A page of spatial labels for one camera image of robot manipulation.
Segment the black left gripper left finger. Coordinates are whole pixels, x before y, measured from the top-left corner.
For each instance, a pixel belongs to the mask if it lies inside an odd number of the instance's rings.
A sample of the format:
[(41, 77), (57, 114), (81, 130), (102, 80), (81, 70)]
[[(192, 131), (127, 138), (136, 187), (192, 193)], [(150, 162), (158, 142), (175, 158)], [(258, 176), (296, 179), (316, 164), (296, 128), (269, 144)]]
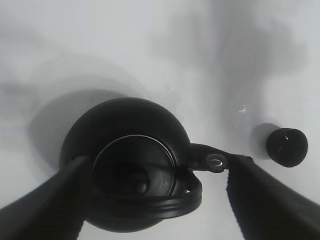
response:
[(0, 210), (2, 240), (76, 240), (93, 190), (92, 165), (77, 157), (39, 187)]

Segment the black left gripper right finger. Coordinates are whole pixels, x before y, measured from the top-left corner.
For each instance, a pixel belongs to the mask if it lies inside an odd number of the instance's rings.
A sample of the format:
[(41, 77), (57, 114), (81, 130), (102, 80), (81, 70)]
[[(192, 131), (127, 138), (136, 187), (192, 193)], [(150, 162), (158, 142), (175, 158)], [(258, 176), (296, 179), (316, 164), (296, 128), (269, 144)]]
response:
[(320, 206), (268, 174), (253, 159), (228, 162), (227, 196), (246, 240), (318, 240)]

